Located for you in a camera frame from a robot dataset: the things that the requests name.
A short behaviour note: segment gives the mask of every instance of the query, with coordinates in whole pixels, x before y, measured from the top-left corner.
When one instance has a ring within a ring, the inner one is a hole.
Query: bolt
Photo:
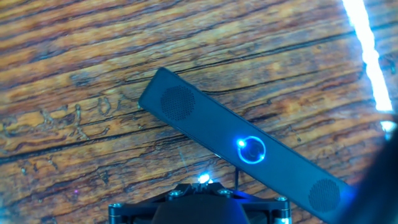
[[[115,204],[110,204],[109,206],[113,207],[113,208],[121,208],[123,206],[123,204],[115,203]]]
[[[181,190],[172,190],[169,192],[169,195],[172,197],[179,197],[183,194]]]
[[[233,192],[232,192],[232,190],[228,190],[228,189],[219,189],[219,190],[217,190],[217,193],[226,195],[226,194],[231,194]]]
[[[277,201],[280,201],[280,202],[284,202],[284,201],[286,201],[286,200],[287,200],[287,197],[284,197],[284,196],[278,196],[278,197],[275,197],[274,199],[275,199],[275,200],[277,200]]]

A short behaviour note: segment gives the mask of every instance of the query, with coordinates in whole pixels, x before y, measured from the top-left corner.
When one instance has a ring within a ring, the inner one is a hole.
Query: glowing blue button
[[[266,157],[266,145],[255,136],[237,141],[239,158],[247,164],[257,164]]]
[[[239,145],[239,146],[244,146],[244,145],[245,145],[245,143],[244,143],[244,141],[243,141],[243,140],[240,140],[240,141],[238,141],[238,145]]]

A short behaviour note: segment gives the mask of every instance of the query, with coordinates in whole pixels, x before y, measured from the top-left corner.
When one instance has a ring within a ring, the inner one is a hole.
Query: black soundbar
[[[139,105],[327,223],[337,223],[354,189],[166,68]]]

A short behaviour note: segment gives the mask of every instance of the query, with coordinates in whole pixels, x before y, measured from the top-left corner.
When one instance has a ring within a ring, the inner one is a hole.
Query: wooden table
[[[397,109],[398,1],[365,5]],[[108,204],[139,202],[204,172],[233,187],[231,164],[137,107],[159,67],[349,184],[384,142],[380,121],[390,117],[375,109],[340,0],[3,0],[0,8],[1,223],[106,223]],[[239,183],[276,195],[243,173]],[[293,220],[320,222],[296,206]]]

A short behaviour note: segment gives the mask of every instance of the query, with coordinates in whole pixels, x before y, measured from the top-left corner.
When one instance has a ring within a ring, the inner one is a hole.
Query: speaker grille
[[[308,199],[315,211],[329,212],[340,203],[340,190],[334,181],[322,179],[312,186]]]
[[[163,113],[174,121],[185,119],[195,106],[193,93],[184,86],[168,88],[160,99]]]

